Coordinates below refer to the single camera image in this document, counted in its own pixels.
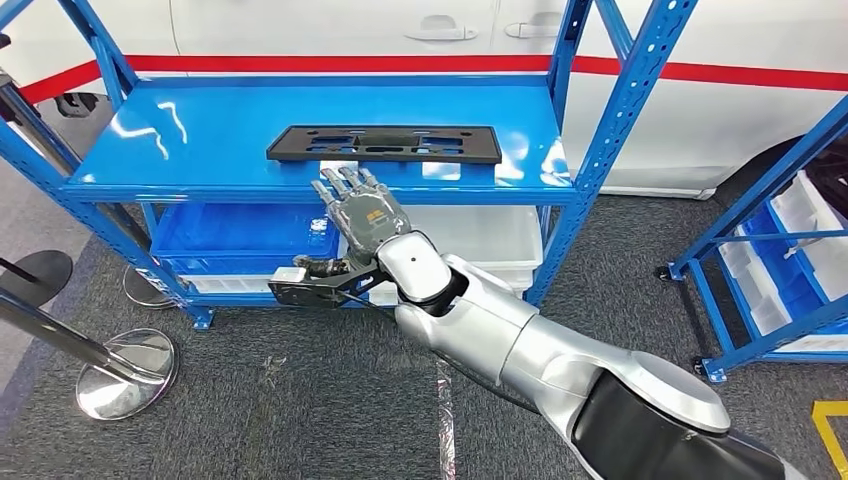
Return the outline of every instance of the white storage bin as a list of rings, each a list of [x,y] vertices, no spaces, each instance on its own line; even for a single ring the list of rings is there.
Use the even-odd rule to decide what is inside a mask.
[[[499,271],[490,272],[492,275],[505,281],[512,287],[513,293],[518,298],[533,286],[533,271]],[[397,305],[397,286],[392,282],[384,282],[368,291],[368,300],[375,305]]]
[[[464,258],[507,282],[521,296],[542,264],[542,233],[532,206],[404,207],[413,228],[424,232],[440,253]],[[368,292],[377,305],[396,305],[397,288],[386,282]]]
[[[180,275],[200,293],[271,293],[267,275]]]
[[[848,228],[848,221],[827,204],[804,171],[771,204],[788,232]],[[830,300],[848,294],[848,237],[821,238],[802,249]]]
[[[736,235],[745,235],[741,226],[736,228]],[[750,243],[725,243],[719,246],[719,253],[742,290],[742,296],[751,308],[751,318],[761,335],[767,335],[791,321],[777,286]]]

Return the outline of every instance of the blue shelving unit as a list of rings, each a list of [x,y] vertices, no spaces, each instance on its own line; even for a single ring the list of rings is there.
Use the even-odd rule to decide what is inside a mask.
[[[569,0],[546,75],[238,77],[139,79],[87,0],[57,0],[91,45],[115,116],[81,165],[57,172],[8,126],[0,154],[139,273],[174,298],[198,329],[211,307],[274,306],[270,294],[204,295],[186,288],[173,262],[151,256],[103,214],[138,202],[148,230],[152,203],[319,204],[309,182],[322,166],[265,159],[291,124],[494,127],[498,166],[364,163],[401,203],[536,205],[545,244],[526,299],[539,304],[586,219],[697,0],[655,0],[634,38],[612,0],[595,2],[621,72],[576,178],[560,135],[571,65],[591,0]],[[0,29],[31,0],[7,0]],[[552,206],[563,207],[551,225]]]
[[[792,351],[781,348],[807,335],[848,334],[848,295],[828,298],[803,249],[787,255],[801,239],[848,236],[848,229],[788,232],[770,201],[800,169],[846,132],[848,96],[728,208],[686,252],[669,264],[672,279],[683,280],[684,275],[692,278],[715,330],[722,352],[701,361],[701,367],[711,382],[723,382],[727,379],[727,372],[751,362],[848,362],[848,349]],[[788,323],[761,331],[746,300],[744,287],[734,278],[726,259],[719,253],[719,246],[730,242],[750,242],[757,261],[762,262],[776,287],[776,301],[786,310]],[[711,259],[716,259],[748,330],[751,341],[746,345],[734,345],[704,275],[702,264]]]

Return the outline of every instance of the reflective floor tape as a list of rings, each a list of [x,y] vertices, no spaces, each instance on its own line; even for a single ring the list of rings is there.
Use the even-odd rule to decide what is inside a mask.
[[[827,417],[842,417],[848,416],[848,401],[829,402],[816,400],[813,403],[813,424],[819,435],[822,437],[824,447],[833,461],[833,466],[839,472],[839,477],[843,480],[848,480],[848,460],[845,459],[845,452],[839,445],[839,440],[833,432],[833,428],[827,421]]]

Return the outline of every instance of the stanchion base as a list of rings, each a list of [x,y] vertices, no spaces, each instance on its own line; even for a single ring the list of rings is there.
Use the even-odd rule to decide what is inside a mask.
[[[159,385],[127,383],[86,365],[77,380],[77,405],[97,420],[121,420],[161,398],[177,376],[177,350],[171,339],[152,328],[122,333],[103,344],[135,365],[162,375]]]
[[[132,267],[124,270],[124,293],[134,303],[153,310],[164,310],[177,305]]]
[[[58,295],[74,271],[71,257],[58,250],[35,252],[18,260],[15,265],[38,278],[38,282],[28,282],[11,270],[6,270],[0,275],[0,288],[12,292],[34,307],[40,307]]]

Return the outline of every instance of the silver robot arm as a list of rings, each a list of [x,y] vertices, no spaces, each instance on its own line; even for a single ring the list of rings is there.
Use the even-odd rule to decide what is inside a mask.
[[[730,430],[718,395],[655,355],[552,322],[509,285],[410,232],[377,250],[400,329],[530,399],[594,478],[803,478]]]

